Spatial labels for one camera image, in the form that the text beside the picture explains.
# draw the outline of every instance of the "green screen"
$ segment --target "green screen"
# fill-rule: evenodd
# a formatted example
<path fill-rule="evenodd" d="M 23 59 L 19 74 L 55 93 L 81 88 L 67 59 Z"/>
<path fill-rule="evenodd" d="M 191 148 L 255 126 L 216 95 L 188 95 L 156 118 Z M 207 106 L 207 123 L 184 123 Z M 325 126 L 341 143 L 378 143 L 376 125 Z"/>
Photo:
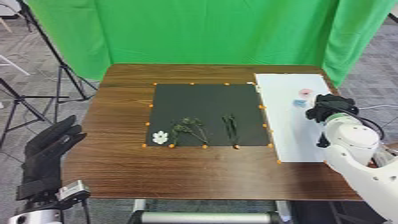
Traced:
<path fill-rule="evenodd" d="M 30 0 L 76 74 L 113 63 L 316 65 L 339 85 L 394 0 Z"/>

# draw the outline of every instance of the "plant stem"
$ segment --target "plant stem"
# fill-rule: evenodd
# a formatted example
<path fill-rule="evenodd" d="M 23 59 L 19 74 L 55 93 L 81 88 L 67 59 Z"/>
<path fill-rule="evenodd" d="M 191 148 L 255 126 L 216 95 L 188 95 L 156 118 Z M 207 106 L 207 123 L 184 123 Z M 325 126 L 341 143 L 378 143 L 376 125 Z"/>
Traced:
<path fill-rule="evenodd" d="M 207 144 L 207 141 L 199 137 L 199 135 L 193 132 L 190 132 L 190 134 L 200 140 L 200 142 Z"/>
<path fill-rule="evenodd" d="M 206 135 L 204 135 L 204 131 L 202 131 L 202 128 L 200 128 L 200 126 L 195 124 L 195 128 L 197 128 L 197 130 L 199 130 L 199 132 L 200 132 L 200 135 L 202 135 L 202 139 L 204 139 L 204 141 L 207 142 L 207 138 L 206 138 Z"/>

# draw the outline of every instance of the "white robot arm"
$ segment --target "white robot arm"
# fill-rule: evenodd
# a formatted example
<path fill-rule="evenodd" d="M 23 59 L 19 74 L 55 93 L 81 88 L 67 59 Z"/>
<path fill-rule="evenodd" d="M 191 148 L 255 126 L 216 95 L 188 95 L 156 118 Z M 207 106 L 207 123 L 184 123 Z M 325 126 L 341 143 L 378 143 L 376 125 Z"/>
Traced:
<path fill-rule="evenodd" d="M 378 150 L 380 140 L 374 130 L 353 116 L 335 113 L 325 120 L 326 165 L 344 180 L 373 210 L 398 223 L 398 159 L 390 156 L 387 164 L 367 167 Z"/>

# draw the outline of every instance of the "black glove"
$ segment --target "black glove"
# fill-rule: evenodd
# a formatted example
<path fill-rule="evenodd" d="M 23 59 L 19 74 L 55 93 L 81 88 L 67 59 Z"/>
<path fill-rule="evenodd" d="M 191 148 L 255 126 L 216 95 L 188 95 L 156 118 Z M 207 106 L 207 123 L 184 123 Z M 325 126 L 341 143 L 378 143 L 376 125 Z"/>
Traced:
<path fill-rule="evenodd" d="M 62 187 L 60 157 L 87 135 L 79 133 L 81 126 L 72 125 L 74 121 L 76 116 L 69 116 L 28 141 L 17 200 L 37 196 L 44 192 L 55 193 Z"/>
<path fill-rule="evenodd" d="M 346 99 L 332 94 L 326 94 L 325 96 L 318 95 L 314 107 L 305 112 L 307 119 L 314 119 L 316 122 L 321 122 L 332 114 L 341 113 L 342 111 L 357 115 L 358 109 L 355 107 L 353 99 Z"/>

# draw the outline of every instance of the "light stand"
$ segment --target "light stand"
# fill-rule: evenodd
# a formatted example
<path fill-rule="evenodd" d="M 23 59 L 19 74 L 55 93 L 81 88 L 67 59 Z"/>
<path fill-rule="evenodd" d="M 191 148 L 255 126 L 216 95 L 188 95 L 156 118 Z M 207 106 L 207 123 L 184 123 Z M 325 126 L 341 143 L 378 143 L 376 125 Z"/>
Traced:
<path fill-rule="evenodd" d="M 7 82 L 3 81 L 1 78 L 0 78 L 0 85 L 3 86 L 3 88 L 7 90 L 7 92 L 5 92 L 7 95 L 14 98 L 10 113 L 8 113 L 8 119 L 7 119 L 7 122 L 5 122 L 5 128 L 3 128 L 1 138 L 0 138 L 0 149 L 1 149 L 7 133 L 10 131 L 14 131 L 17 128 L 24 127 L 26 125 L 30 125 L 37 121 L 46 121 L 51 124 L 51 121 L 47 120 L 47 118 L 44 116 L 46 112 L 47 112 L 47 109 L 49 109 L 49 105 L 51 105 L 51 102 L 56 98 L 67 98 L 67 96 L 23 96 L 23 95 L 17 94 L 17 92 L 14 91 L 12 87 L 8 86 L 8 84 L 7 84 Z M 42 113 L 37 111 L 37 109 L 33 108 L 33 106 L 26 102 L 26 99 L 49 99 L 49 102 L 47 102 Z M 32 121 L 24 122 L 23 124 L 16 125 L 14 127 L 10 127 L 17 105 L 24 106 L 26 110 L 30 111 L 30 113 L 35 116 L 35 119 Z"/>
<path fill-rule="evenodd" d="M 58 104 L 62 104 L 62 103 L 65 103 L 65 102 L 71 102 L 71 101 L 85 101 L 85 100 L 90 99 L 92 96 L 87 96 L 87 95 L 85 95 L 83 88 L 81 88 L 83 86 L 78 86 L 78 82 L 76 82 L 74 77 L 72 77 L 72 76 L 76 76 L 76 75 L 74 75 L 74 72 L 72 72 L 72 69 L 71 69 L 69 65 L 65 64 L 65 62 L 63 62 L 63 60 L 62 60 L 62 58 L 60 58 L 60 55 L 58 55 L 58 52 L 56 52 L 56 50 L 55 50 L 53 44 L 51 44 L 51 42 L 49 42 L 46 33 L 44 33 L 42 29 L 40 29 L 40 25 L 39 25 L 37 20 L 35 20 L 35 18 L 33 18 L 33 14 L 32 14 L 30 7 L 28 7 L 28 5 L 24 4 L 23 0 L 17 0 L 17 2 L 19 2 L 19 5 L 21 5 L 21 11 L 23 11 L 23 14 L 24 14 L 24 16 L 26 16 L 26 19 L 28 19 L 28 21 L 30 21 L 30 23 L 32 23 L 32 25 L 33 25 L 37 31 L 39 31 L 40 38 L 42 38 L 42 40 L 44 40 L 44 42 L 46 42 L 46 46 L 47 46 L 47 48 L 49 48 L 49 50 L 51 50 L 53 56 L 55 56 L 56 61 L 58 61 L 56 97 L 55 97 L 55 116 L 53 116 L 53 122 L 56 122 Z M 78 91 L 78 94 L 79 94 L 79 97 L 81 97 L 79 99 L 67 100 L 67 101 L 60 101 L 60 100 L 58 100 L 58 98 L 62 98 L 62 97 L 60 97 L 62 72 L 65 73 L 65 76 L 67 76 L 67 78 L 69 78 L 69 80 L 71 80 L 72 86 L 74 86 L 74 88 L 76 88 L 76 91 Z M 95 88 L 95 86 L 90 84 L 90 82 L 88 82 L 81 77 L 78 77 L 78 79 L 79 79 L 79 82 L 83 82 L 83 83 L 88 85 L 88 87 L 90 87 L 94 90 L 97 90 L 97 88 Z"/>

